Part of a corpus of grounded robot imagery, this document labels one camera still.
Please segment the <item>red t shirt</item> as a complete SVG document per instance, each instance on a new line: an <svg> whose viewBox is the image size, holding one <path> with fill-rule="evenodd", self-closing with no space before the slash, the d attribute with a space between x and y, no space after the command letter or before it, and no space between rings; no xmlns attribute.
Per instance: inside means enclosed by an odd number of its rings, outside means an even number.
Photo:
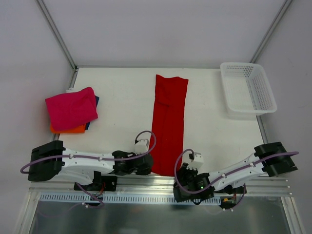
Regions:
<svg viewBox="0 0 312 234"><path fill-rule="evenodd" d="M174 176L174 166L183 151L184 112L188 79L156 75L152 132L156 146L152 149L152 172Z"/></svg>

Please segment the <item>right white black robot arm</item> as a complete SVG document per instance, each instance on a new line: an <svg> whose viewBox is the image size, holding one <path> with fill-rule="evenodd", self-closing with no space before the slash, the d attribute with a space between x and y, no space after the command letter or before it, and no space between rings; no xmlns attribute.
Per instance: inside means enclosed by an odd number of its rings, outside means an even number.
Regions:
<svg viewBox="0 0 312 234"><path fill-rule="evenodd" d="M275 177L296 171L292 156L299 154L298 151L288 152L281 142L262 144L236 164L218 171L199 173L203 156L192 149L184 150L183 154L186 153L191 162L174 166L173 194L176 202L191 201L195 205L213 198L217 193L243 195L246 182L261 175Z"/></svg>

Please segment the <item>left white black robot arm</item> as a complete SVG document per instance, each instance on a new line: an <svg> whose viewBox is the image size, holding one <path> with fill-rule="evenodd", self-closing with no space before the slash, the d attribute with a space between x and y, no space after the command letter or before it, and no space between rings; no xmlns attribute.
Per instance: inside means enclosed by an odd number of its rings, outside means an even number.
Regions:
<svg viewBox="0 0 312 234"><path fill-rule="evenodd" d="M117 150L108 154L71 150L63 146L63 141L55 140L32 150L26 174L31 182L57 177L78 183L86 190L98 190L104 175L148 175L153 163L146 139L136 141L134 152Z"/></svg>

